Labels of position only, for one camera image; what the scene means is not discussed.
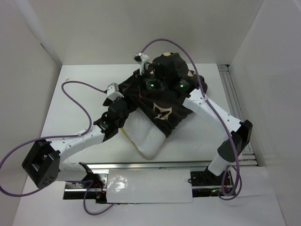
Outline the black beige patterned pillowcase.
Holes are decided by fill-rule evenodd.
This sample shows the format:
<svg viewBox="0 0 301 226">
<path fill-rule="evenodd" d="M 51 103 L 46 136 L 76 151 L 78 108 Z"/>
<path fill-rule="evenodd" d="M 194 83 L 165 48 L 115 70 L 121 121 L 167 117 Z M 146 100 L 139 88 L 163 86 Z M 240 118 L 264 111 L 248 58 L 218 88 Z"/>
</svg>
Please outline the black beige patterned pillowcase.
<svg viewBox="0 0 301 226">
<path fill-rule="evenodd" d="M 164 53 L 162 55 L 180 54 Z M 193 89 L 198 89 L 200 86 L 204 92 L 208 89 L 204 77 L 190 70 L 187 64 L 186 75 L 182 84 L 185 86 L 177 89 L 144 90 L 142 89 L 142 75 L 140 75 L 139 70 L 135 70 L 118 87 L 124 98 L 129 100 L 130 113 L 140 109 L 168 137 L 172 130 L 192 113 L 191 110 L 183 106 L 185 98 Z"/>
</svg>

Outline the white pillow yellow edge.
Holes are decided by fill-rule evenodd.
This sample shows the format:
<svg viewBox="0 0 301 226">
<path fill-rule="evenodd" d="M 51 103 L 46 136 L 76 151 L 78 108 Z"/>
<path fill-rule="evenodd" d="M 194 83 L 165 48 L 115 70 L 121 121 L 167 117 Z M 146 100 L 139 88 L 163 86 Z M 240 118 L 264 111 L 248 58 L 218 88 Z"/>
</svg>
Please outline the white pillow yellow edge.
<svg viewBox="0 0 301 226">
<path fill-rule="evenodd" d="M 152 159 L 166 136 L 140 109 L 130 113 L 120 131 L 146 159 Z"/>
</svg>

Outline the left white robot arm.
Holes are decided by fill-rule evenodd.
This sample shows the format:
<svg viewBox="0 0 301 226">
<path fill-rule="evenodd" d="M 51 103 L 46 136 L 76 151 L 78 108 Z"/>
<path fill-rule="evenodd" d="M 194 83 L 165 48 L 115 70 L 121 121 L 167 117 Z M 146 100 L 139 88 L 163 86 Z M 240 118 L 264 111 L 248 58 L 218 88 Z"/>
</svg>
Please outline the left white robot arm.
<svg viewBox="0 0 301 226">
<path fill-rule="evenodd" d="M 94 121 L 90 129 L 84 131 L 84 135 L 54 140 L 46 138 L 34 142 L 22 163 L 23 169 L 38 189 L 45 188 L 63 172 L 64 160 L 90 146 L 111 139 L 125 124 L 129 113 L 129 100 L 118 97 L 109 105 L 108 111 Z"/>
</svg>

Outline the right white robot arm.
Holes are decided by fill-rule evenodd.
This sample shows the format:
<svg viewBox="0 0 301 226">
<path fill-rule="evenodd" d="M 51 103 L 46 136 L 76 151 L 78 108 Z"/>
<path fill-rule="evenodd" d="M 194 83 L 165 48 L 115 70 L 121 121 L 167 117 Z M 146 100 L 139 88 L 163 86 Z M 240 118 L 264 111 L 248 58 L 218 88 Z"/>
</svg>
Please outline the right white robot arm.
<svg viewBox="0 0 301 226">
<path fill-rule="evenodd" d="M 238 156 L 248 145 L 253 125 L 250 121 L 241 121 L 219 107 L 205 94 L 205 83 L 197 70 L 180 74 L 187 70 L 187 64 L 178 53 L 165 53 L 149 62 L 149 57 L 139 53 L 141 59 L 140 75 L 147 90 L 165 90 L 165 97 L 179 103 L 202 117 L 223 138 L 224 142 L 217 155 L 207 167 L 206 181 L 217 184 L 222 172 L 232 163 L 238 162 Z"/>
</svg>

